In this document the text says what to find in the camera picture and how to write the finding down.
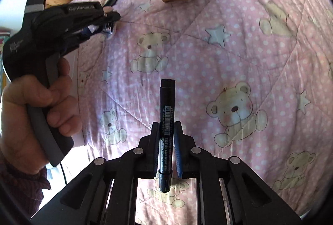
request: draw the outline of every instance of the black marker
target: black marker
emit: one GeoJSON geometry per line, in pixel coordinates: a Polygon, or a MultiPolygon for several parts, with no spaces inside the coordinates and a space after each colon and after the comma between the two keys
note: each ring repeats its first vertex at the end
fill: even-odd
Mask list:
{"type": "Polygon", "coordinates": [[[169,192],[172,177],[172,149],[174,143],[175,80],[162,79],[160,89],[159,124],[159,189],[169,192]]]}

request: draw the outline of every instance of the gray stripe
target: gray stripe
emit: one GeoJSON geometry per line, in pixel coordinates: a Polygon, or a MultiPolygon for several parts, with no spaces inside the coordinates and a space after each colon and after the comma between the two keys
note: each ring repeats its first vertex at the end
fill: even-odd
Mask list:
{"type": "Polygon", "coordinates": [[[44,4],[33,4],[33,5],[27,5],[25,6],[24,13],[32,13],[32,12],[38,12],[44,10],[44,4]]]}

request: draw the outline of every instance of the polka dot fabric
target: polka dot fabric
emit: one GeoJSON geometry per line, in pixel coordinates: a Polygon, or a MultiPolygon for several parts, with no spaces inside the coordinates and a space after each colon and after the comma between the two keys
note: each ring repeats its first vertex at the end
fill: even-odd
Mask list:
{"type": "MultiPolygon", "coordinates": [[[[91,158],[136,147],[159,121],[160,80],[172,78],[184,133],[214,156],[239,156],[305,213],[333,169],[331,2],[119,0],[114,9],[114,36],[79,48],[91,158]]],[[[139,180],[139,223],[196,224],[195,180],[174,178],[166,196],[158,179],[139,180]]]]}

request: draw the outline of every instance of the barcode number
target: barcode number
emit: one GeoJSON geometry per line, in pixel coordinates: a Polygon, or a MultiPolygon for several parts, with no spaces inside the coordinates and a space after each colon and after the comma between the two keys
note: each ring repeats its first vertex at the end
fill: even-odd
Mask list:
{"type": "Polygon", "coordinates": [[[170,136],[171,106],[164,107],[164,135],[170,136]]]}

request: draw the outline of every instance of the maroon knit sleeve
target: maroon knit sleeve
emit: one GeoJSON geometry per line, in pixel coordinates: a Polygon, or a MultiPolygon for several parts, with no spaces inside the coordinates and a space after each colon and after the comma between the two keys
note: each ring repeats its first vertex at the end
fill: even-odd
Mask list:
{"type": "Polygon", "coordinates": [[[0,177],[8,187],[8,192],[29,217],[38,211],[44,198],[42,189],[51,189],[44,167],[38,174],[25,174],[9,164],[0,152],[0,177]]]}

